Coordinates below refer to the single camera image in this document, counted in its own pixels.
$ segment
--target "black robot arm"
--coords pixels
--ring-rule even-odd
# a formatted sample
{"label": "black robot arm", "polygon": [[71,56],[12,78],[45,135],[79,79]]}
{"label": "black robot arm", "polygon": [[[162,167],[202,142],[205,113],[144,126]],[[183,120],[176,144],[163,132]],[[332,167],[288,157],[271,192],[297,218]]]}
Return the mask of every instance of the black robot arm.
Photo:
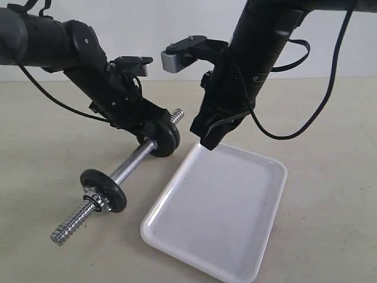
{"label": "black robot arm", "polygon": [[73,20],[59,22],[43,11],[30,15],[28,4],[0,8],[0,64],[63,71],[92,100],[93,112],[140,141],[160,142],[156,156],[172,154],[179,137],[170,113],[143,97],[136,77],[147,75],[145,67],[153,59],[118,57],[108,62],[91,27]]}
{"label": "black robot arm", "polygon": [[[190,36],[171,44],[161,53],[163,67],[171,73],[181,71],[198,59],[214,64],[213,71],[203,76],[201,86],[205,95],[190,129],[201,138],[202,145],[214,149],[250,113],[258,127],[274,139],[291,139],[309,127],[331,94],[335,72],[332,72],[324,103],[295,134],[283,137],[269,134],[257,121],[253,109],[256,96],[292,32],[308,13],[317,9],[348,11],[334,56],[333,66],[336,67],[350,15],[353,11],[377,12],[376,0],[248,0],[229,44]],[[291,42],[302,44],[310,51],[306,41]]]}

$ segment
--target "table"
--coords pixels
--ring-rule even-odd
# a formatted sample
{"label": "table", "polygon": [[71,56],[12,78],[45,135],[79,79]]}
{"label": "table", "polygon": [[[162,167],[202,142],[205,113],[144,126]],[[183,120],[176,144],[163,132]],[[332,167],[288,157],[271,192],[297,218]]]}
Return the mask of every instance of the table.
{"label": "table", "polygon": [[[327,83],[269,80],[256,113],[271,132],[291,133],[313,113]],[[89,99],[71,83],[43,85],[87,110]],[[140,238],[143,217],[197,142],[189,127],[203,96],[194,81],[143,85],[158,105],[185,110],[180,147],[168,158],[148,158],[122,184],[123,213],[92,216],[57,247],[49,235],[80,203],[81,172],[112,172],[137,142],[66,112],[30,83],[0,83],[0,282],[218,282]],[[288,168],[257,283],[376,282],[376,90],[375,78],[339,79],[324,112],[291,141],[267,138],[250,118],[225,138]]]}

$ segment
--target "wire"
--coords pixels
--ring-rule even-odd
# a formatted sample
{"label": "wire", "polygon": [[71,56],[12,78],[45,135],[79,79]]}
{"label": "wire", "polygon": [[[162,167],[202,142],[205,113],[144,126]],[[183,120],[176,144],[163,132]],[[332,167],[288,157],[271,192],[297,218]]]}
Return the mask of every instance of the wire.
{"label": "wire", "polygon": [[35,87],[37,89],[39,89],[39,91],[41,93],[43,93],[48,99],[50,99],[52,102],[54,102],[55,104],[59,105],[60,107],[70,111],[70,112],[73,112],[77,115],[80,115],[80,116],[83,116],[83,117],[86,117],[86,118],[89,118],[89,119],[93,119],[93,120],[96,120],[96,121],[101,121],[101,122],[106,122],[106,123],[110,123],[109,120],[105,119],[105,118],[101,118],[101,117],[97,117],[97,116],[93,116],[93,115],[90,115],[90,114],[87,114],[87,113],[84,113],[84,112],[81,112],[75,108],[72,108],[66,104],[64,104],[63,102],[60,102],[59,100],[57,100],[55,97],[53,97],[43,86],[41,86],[39,84],[39,82],[36,81],[36,79],[32,76],[32,74],[29,73],[29,71],[25,68],[25,66],[23,66],[16,58],[15,56],[13,55],[13,53],[11,52],[11,50],[8,48],[8,46],[6,45],[5,41],[3,38],[1,38],[0,40],[0,43],[2,44],[3,47],[5,47],[5,49],[7,50],[7,52],[10,54],[10,56],[12,57],[12,59],[15,61],[16,65],[21,69],[21,71],[25,74],[25,76],[28,77],[28,79],[30,80],[31,83],[33,83],[33,85],[35,85]]}
{"label": "wire", "polygon": [[323,110],[323,108],[325,108],[325,105],[329,101],[331,93],[332,93],[332,90],[334,88],[334,83],[335,83],[335,78],[336,78],[336,69],[338,67],[338,58],[339,58],[340,47],[342,46],[343,38],[344,38],[344,35],[346,33],[346,30],[347,30],[347,27],[348,27],[348,23],[349,23],[349,21],[351,19],[353,11],[355,10],[356,3],[357,3],[357,0],[355,0],[353,2],[353,5],[352,5],[351,9],[349,9],[347,11],[347,14],[345,16],[345,19],[343,21],[342,27],[341,27],[340,32],[339,32],[338,40],[336,41],[336,45],[335,45],[335,49],[334,49],[334,53],[333,53],[333,59],[332,59],[330,80],[329,80],[329,85],[328,85],[328,89],[326,91],[325,97],[323,98],[322,102],[319,104],[319,107],[317,108],[317,110],[310,117],[310,119],[302,126],[301,129],[299,129],[297,132],[295,132],[293,134],[290,134],[288,136],[276,136],[274,134],[269,133],[260,124],[257,116],[254,113],[254,110],[251,107],[251,101],[249,99],[249,96],[247,95],[247,89],[246,89],[246,85],[245,85],[245,82],[244,82],[244,79],[243,79],[243,76],[242,76],[241,69],[238,66],[238,64],[234,61],[235,67],[237,68],[237,72],[239,73],[239,77],[241,79],[241,84],[243,86],[243,91],[244,91],[244,94],[245,94],[245,97],[246,97],[246,100],[247,100],[247,106],[249,108],[250,114],[252,115],[253,120],[256,123],[257,127],[259,128],[259,130],[262,131],[263,134],[265,134],[268,137],[270,137],[272,139],[275,139],[275,140],[290,140],[290,139],[294,139],[295,137],[301,135],[305,130],[307,130],[307,128],[309,128],[309,126],[314,122],[314,120],[316,120],[316,118],[321,113],[321,111]]}

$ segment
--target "white tray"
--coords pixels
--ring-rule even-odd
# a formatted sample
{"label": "white tray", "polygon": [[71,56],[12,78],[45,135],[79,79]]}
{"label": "white tray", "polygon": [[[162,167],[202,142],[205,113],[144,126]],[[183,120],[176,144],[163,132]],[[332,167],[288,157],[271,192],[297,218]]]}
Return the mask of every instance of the white tray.
{"label": "white tray", "polygon": [[287,169],[220,144],[197,144],[141,224],[146,243],[226,283],[255,280]]}

